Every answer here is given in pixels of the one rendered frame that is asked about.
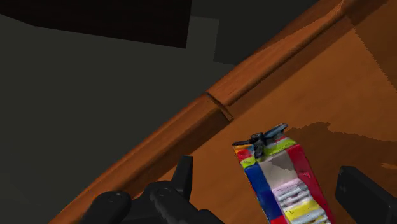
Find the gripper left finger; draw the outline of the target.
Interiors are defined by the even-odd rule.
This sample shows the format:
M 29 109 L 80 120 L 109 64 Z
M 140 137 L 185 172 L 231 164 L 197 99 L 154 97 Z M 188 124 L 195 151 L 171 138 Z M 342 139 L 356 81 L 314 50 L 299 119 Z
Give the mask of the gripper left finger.
M 126 192 L 98 195 L 79 224 L 224 224 L 190 203 L 193 157 L 182 156 L 170 181 L 156 181 L 132 199 Z

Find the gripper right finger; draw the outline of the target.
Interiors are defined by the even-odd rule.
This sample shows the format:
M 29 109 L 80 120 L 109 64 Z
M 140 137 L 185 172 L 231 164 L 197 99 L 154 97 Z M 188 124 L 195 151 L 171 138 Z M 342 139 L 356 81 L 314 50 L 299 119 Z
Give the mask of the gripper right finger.
M 397 197 L 353 166 L 340 168 L 335 198 L 357 224 L 397 224 Z

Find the brown wooden table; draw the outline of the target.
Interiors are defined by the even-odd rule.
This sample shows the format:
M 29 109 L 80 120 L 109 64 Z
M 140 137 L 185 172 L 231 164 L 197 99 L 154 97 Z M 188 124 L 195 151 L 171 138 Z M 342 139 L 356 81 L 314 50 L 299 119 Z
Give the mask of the brown wooden table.
M 49 224 L 78 224 L 100 193 L 136 196 L 194 158 L 191 202 L 226 224 L 268 224 L 232 150 L 280 123 L 300 143 L 336 224 L 351 165 L 397 196 L 397 0 L 319 0 L 127 153 Z

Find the multicoloured striped toy, black propeller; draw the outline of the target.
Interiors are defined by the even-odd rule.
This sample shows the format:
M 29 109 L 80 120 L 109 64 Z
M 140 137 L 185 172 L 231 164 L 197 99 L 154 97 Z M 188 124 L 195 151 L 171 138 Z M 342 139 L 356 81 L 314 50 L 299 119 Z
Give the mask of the multicoloured striped toy, black propeller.
M 335 224 L 300 144 L 285 136 L 286 123 L 233 143 L 270 224 Z

